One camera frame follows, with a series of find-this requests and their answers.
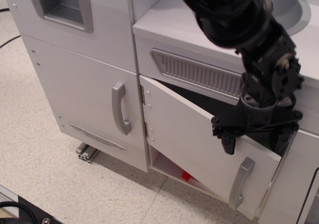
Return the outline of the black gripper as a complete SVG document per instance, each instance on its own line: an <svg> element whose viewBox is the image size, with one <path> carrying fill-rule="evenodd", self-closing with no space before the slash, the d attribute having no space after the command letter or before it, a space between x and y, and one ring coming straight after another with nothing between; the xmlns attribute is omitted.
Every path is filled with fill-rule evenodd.
<svg viewBox="0 0 319 224"><path fill-rule="evenodd" d="M233 155L235 137L247 133L273 131L273 151L285 152L292 137L297 132L293 129L303 118L300 111L291 107L275 107L269 110L250 109L239 102L212 118L213 135L222 138L225 153Z"/></svg>

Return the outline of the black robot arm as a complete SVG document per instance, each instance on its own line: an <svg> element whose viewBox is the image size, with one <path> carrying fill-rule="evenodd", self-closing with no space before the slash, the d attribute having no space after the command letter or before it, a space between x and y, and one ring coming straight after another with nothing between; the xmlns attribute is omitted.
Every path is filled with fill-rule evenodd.
<svg viewBox="0 0 319 224"><path fill-rule="evenodd" d="M295 44L273 17L271 0L183 0L205 36L242 57L237 105L212 119L213 134L234 154L236 138L267 133L270 148L283 154L299 128L294 92L302 87Z"/></svg>

